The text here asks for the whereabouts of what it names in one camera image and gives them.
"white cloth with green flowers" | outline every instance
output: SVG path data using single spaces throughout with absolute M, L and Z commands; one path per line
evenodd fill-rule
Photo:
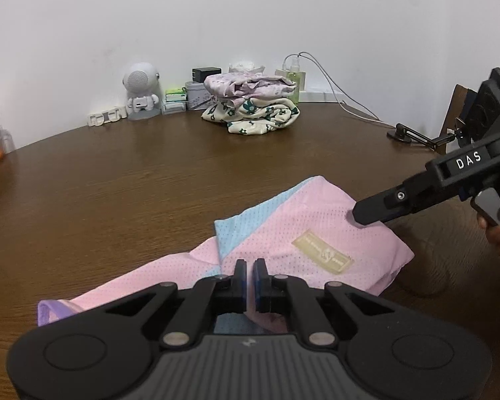
M 219 98 L 204 111 L 202 118 L 228 125 L 232 134 L 261 135 L 291 125 L 299 114 L 299 109 L 287 98 L 266 101 L 251 97 L 235 108 Z

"metal screw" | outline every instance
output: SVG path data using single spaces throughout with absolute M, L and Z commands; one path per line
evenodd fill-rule
M 174 331 L 163 335 L 163 342 L 169 346 L 183 346 L 189 342 L 189 336 L 184 332 Z
M 309 336 L 309 342 L 315 346 L 329 346 L 335 341 L 335 336 L 329 332 L 313 332 Z

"black box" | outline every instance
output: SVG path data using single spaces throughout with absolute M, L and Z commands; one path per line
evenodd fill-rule
M 195 68 L 192 70 L 192 80 L 195 82 L 204 82 L 209 75 L 222 73 L 221 68 Z

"white cable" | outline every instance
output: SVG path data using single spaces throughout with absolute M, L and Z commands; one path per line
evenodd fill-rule
M 365 120 L 365 121 L 368 121 L 368 122 L 371 122 L 371 123 L 375 123 L 375 124 L 380 124 L 380 125 L 385 125 L 385 126 L 388 126 L 390 128 L 394 128 L 393 125 L 390 125 L 384 121 L 381 121 L 380 118 L 375 114 L 373 113 L 369 108 L 367 108 L 366 106 L 364 106 L 363 104 L 359 103 L 358 101 L 356 101 L 354 98 L 352 98 L 348 93 L 346 93 L 334 80 L 333 78 L 328 74 L 328 72 L 324 69 L 324 67 L 319 63 L 319 61 L 313 56 L 311 55 L 310 53 L 306 52 L 306 51 L 302 51 L 302 52 L 299 52 L 298 54 L 289 54 L 288 56 L 285 57 L 284 61 L 283 61 L 283 66 L 285 66 L 286 62 L 287 62 L 287 59 L 289 57 L 292 57 L 292 56 L 298 56 L 298 57 L 303 57 L 309 61 L 312 61 L 319 69 L 320 71 L 322 72 L 322 74 L 324 75 L 324 78 L 326 79 L 326 81 L 328 81 L 328 84 L 329 84 L 329 87 L 332 89 L 332 94 L 333 94 L 333 97 L 335 98 L 335 100 L 337 101 L 337 104 L 344 110 L 346 111 L 348 114 L 351 114 L 352 116 L 355 116 L 357 117 L 358 119 L 361 119 L 361 120 Z M 371 118 L 368 118 L 368 117 L 363 117 L 363 116 L 360 116 L 350 110 L 347 110 L 344 106 L 343 106 L 343 103 L 345 105 L 347 105 L 347 103 L 345 103 L 344 101 L 341 102 L 339 101 L 339 99 L 337 98 L 337 95 L 335 94 L 335 89 L 332 85 L 332 83 L 339 89 L 339 91 L 341 93 L 343 93 L 348 99 L 352 100 L 353 102 L 355 102 L 356 104 L 362 106 L 364 109 L 366 109 L 372 116 L 374 116 L 374 119 L 371 119 Z

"ribbed gray panel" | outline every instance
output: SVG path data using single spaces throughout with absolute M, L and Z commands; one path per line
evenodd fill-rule
M 336 356 L 301 347 L 293 335 L 207 335 L 167 353 L 123 400 L 374 400 Z

